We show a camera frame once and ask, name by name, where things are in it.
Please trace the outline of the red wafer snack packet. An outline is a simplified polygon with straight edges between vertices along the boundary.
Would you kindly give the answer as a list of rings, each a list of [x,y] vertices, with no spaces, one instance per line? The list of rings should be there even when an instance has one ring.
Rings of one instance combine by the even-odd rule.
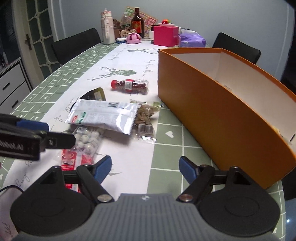
[[[93,158],[86,154],[78,154],[71,150],[62,150],[61,169],[62,171],[75,171],[80,165],[94,164]]]

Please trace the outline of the clear white candy packet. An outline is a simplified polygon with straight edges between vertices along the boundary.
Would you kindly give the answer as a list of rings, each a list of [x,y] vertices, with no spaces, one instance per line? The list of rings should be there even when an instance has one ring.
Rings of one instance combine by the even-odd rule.
[[[102,128],[92,126],[77,127],[73,132],[76,142],[72,150],[79,155],[93,157],[100,146],[103,133],[104,129]]]

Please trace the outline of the black dark snack packet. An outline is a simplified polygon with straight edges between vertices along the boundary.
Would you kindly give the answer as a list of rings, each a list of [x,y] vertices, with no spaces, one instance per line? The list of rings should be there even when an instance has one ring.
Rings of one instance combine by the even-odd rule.
[[[87,93],[85,93],[83,96],[79,97],[74,104],[79,100],[79,99],[86,99],[86,100],[96,100],[96,101],[106,101],[105,98],[105,93],[103,88],[98,87],[96,89],[90,90]]]

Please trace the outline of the silver white snack packet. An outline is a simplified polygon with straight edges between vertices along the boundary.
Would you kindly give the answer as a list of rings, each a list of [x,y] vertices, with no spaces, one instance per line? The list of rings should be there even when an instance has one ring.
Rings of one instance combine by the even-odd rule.
[[[65,123],[92,126],[130,135],[138,104],[79,99]]]

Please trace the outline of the brown biscuit snack packet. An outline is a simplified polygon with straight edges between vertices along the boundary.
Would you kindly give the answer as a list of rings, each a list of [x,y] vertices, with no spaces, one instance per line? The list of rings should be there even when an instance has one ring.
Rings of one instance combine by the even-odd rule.
[[[156,142],[156,131],[153,126],[154,116],[163,107],[157,101],[147,102],[130,99],[130,103],[138,104],[138,110],[133,123],[131,137],[134,140],[153,144]]]

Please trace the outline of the small red-capped candy bottle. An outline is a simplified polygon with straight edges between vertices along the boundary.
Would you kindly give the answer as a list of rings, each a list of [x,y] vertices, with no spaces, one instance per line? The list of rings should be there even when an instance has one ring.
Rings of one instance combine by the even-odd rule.
[[[149,91],[148,85],[149,83],[147,81],[139,81],[139,80],[133,80],[133,79],[111,81],[111,88],[113,90],[126,92],[126,93],[147,94]]]

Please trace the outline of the white drawer cabinet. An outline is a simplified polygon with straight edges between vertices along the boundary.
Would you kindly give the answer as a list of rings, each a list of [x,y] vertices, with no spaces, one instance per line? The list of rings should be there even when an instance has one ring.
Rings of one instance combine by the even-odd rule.
[[[1,69],[0,82],[1,113],[10,114],[32,90],[21,58]]]

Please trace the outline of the white printed table runner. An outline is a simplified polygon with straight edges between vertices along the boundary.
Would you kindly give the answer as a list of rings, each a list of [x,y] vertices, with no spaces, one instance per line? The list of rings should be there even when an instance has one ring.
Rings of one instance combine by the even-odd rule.
[[[97,45],[69,61],[43,81],[15,110],[15,115],[48,123],[53,132],[65,132],[78,123],[107,121],[119,124],[134,100],[153,104],[158,97],[158,46]],[[103,182],[113,197],[147,192],[154,145],[122,132],[105,133],[95,160],[109,155],[111,173]],[[17,234],[10,207],[52,166],[61,163],[60,150],[46,150],[39,161],[1,158],[1,239]]]

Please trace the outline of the orange cardboard box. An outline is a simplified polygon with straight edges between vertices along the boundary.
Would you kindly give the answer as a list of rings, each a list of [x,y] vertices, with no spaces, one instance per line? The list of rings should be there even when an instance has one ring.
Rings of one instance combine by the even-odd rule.
[[[160,50],[158,95],[220,170],[238,166],[266,189],[295,168],[295,95],[246,59]]]

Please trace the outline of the black chair left side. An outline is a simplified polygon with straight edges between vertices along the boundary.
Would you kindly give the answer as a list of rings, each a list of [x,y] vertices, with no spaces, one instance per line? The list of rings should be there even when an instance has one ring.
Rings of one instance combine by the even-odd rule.
[[[91,28],[71,37],[53,42],[51,46],[58,62],[64,65],[99,43],[101,43],[101,39],[97,30]]]

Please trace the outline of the black chair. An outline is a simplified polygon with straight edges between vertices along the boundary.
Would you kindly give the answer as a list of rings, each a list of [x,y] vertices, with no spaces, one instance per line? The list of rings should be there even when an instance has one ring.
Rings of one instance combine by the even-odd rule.
[[[217,35],[216,40],[212,46],[213,48],[226,49],[240,57],[248,60],[249,62],[256,64],[261,56],[261,51],[255,49],[235,38],[220,32]]]
[[[97,30],[91,28],[71,37],[53,42],[51,46],[58,62],[64,65],[99,43],[101,43],[101,39]]]

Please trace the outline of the glass panel door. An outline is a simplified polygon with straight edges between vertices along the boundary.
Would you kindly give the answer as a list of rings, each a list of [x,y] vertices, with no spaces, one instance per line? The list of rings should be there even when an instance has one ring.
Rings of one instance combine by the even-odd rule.
[[[52,50],[54,36],[47,1],[12,1],[16,38],[21,58],[33,86],[37,86],[60,63]]]

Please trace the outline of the white tall water bottle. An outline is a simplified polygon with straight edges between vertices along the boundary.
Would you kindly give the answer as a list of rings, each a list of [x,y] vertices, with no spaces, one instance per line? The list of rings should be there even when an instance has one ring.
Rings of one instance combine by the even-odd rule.
[[[115,43],[113,17],[111,11],[107,9],[101,12],[101,30],[103,44],[109,45]]]

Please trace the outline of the small beige radio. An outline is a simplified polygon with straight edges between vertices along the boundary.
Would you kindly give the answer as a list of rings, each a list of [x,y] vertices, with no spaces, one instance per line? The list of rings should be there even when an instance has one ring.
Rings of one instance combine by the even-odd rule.
[[[121,30],[120,31],[120,37],[121,38],[127,38],[128,35],[132,34],[132,33],[136,33],[136,30],[135,29]]]

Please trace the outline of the pink round container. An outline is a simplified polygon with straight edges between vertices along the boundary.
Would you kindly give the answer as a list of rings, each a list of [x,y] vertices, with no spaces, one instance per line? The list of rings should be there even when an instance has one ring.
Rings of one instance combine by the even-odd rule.
[[[141,36],[138,33],[130,33],[126,37],[127,44],[138,44],[142,40]]]

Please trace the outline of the black chair right side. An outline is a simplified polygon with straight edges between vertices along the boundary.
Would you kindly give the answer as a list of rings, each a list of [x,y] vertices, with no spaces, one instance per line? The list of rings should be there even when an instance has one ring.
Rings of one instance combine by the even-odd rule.
[[[220,32],[217,35],[216,40],[212,46],[213,48],[226,49],[240,57],[248,60],[249,62],[256,64],[261,56],[261,51],[255,49],[235,38]]]

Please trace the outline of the clear plastic water bottle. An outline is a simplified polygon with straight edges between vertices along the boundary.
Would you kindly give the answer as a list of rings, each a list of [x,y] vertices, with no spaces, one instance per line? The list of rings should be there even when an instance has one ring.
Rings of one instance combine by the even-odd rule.
[[[121,19],[121,28],[123,30],[131,30],[132,29],[131,20],[130,20],[130,18],[128,16],[128,12],[127,11],[125,11],[123,13],[123,17]]]

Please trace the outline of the purple tissue pack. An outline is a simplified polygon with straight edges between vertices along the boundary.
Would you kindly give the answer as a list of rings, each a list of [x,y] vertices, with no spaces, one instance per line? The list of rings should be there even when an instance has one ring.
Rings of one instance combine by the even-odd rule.
[[[193,30],[180,28],[178,46],[181,48],[203,48],[206,47],[206,40]]]

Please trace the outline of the dark liquor bottle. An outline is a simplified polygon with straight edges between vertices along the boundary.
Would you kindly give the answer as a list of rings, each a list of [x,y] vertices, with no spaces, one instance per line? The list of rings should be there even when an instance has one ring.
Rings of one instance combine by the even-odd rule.
[[[136,30],[136,33],[138,33],[141,38],[144,38],[144,19],[140,16],[139,8],[135,8],[131,24],[132,29]]]

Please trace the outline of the small white cup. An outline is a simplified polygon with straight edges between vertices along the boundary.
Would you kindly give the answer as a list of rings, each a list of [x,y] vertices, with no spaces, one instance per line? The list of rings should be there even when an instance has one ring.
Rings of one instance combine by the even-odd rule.
[[[153,40],[154,39],[154,31],[149,31],[148,38]]]

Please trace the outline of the magenta gift box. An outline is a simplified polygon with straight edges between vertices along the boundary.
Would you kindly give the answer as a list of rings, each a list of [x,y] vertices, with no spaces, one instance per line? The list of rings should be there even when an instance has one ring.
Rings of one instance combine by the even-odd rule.
[[[154,26],[154,44],[173,47],[179,41],[179,28],[176,26]]]

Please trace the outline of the colourful game board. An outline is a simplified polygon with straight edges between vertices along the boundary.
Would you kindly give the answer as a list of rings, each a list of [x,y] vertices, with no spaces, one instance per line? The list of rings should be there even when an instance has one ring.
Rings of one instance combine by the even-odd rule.
[[[127,12],[127,16],[131,20],[134,17],[135,9],[134,7],[127,6],[125,8],[125,12]],[[151,30],[152,25],[158,23],[158,19],[153,16],[150,16],[142,11],[140,11],[139,14],[144,19],[144,29],[146,32]]]

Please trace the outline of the plate with toy fruit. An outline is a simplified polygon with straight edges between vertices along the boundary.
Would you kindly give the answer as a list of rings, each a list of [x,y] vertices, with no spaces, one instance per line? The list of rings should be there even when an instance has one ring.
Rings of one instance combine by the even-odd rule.
[[[169,21],[168,19],[163,19],[160,23],[158,23],[160,26],[174,26],[175,24]]]

